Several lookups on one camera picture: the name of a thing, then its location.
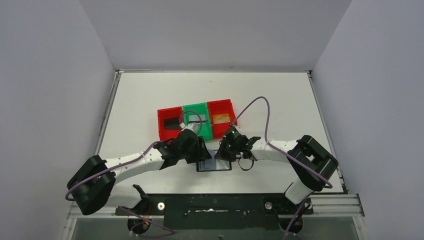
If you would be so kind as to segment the green bin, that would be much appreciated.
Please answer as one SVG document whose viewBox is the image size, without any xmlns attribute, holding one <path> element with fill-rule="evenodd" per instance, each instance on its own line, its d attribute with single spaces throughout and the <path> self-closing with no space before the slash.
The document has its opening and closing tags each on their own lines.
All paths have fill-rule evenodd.
<svg viewBox="0 0 424 240">
<path fill-rule="evenodd" d="M 202 136 L 205 141 L 211 141 L 213 140 L 213 132 L 212 132 L 212 121 L 209 114 L 208 106 L 206 102 L 203 103 L 196 103 L 196 104 L 189 104 L 189 105 L 183 105 L 182 111 L 185 112 L 183 115 L 183 122 L 185 124 L 188 123 L 188 116 L 189 115 L 205 115 L 207 119 L 206 124 L 202 124 L 201 130 L 199 132 L 199 136 Z"/>
</svg>

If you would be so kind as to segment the black leather card holder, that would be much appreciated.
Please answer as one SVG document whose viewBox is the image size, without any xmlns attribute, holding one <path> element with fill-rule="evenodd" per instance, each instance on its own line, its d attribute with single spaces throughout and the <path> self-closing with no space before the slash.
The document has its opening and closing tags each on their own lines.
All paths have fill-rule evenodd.
<svg viewBox="0 0 424 240">
<path fill-rule="evenodd" d="M 208 153 L 210 158 L 196 163 L 197 172 L 219 172 L 232 170 L 231 162 L 215 158 L 215 154 L 217 153 L 216 149 L 209 149 Z"/>
</svg>

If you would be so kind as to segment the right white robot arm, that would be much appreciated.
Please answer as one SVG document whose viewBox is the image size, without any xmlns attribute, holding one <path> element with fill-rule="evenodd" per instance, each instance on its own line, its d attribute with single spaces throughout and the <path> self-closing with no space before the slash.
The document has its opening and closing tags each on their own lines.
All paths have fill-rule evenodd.
<svg viewBox="0 0 424 240">
<path fill-rule="evenodd" d="M 295 205 L 322 191 L 339 167 L 338 160 L 310 135 L 291 141 L 266 140 L 247 137 L 235 126 L 225 131 L 215 158 L 228 162 L 248 159 L 289 163 L 297 178 L 283 195 Z"/>
</svg>

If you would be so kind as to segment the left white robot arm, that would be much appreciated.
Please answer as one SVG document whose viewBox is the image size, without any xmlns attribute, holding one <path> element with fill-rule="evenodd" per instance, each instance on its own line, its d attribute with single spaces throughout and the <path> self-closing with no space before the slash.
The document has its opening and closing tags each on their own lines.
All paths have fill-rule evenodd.
<svg viewBox="0 0 424 240">
<path fill-rule="evenodd" d="M 76 202 L 83 215 L 91 215 L 110 204 L 114 188 L 122 181 L 146 172 L 210 159 L 205 140 L 193 130 L 183 129 L 175 138 L 152 142 L 144 151 L 123 157 L 89 157 L 68 181 L 67 201 Z"/>
</svg>

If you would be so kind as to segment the red bin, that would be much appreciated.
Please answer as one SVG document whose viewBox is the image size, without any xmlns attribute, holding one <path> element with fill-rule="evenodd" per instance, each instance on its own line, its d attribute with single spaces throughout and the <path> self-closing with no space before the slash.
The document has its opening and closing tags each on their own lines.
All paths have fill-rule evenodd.
<svg viewBox="0 0 424 240">
<path fill-rule="evenodd" d="M 209 116 L 211 119 L 213 139 L 220 139 L 223 137 L 225 131 L 230 127 L 230 124 L 235 120 L 236 115 L 233 109 L 233 104 L 230 99 L 222 99 L 215 101 L 208 101 L 207 103 Z M 225 114 L 230 115 L 231 123 L 214 124 L 213 115 Z"/>
<path fill-rule="evenodd" d="M 175 138 L 179 134 L 182 112 L 181 106 L 157 110 L 158 136 L 161 141 Z"/>
</svg>

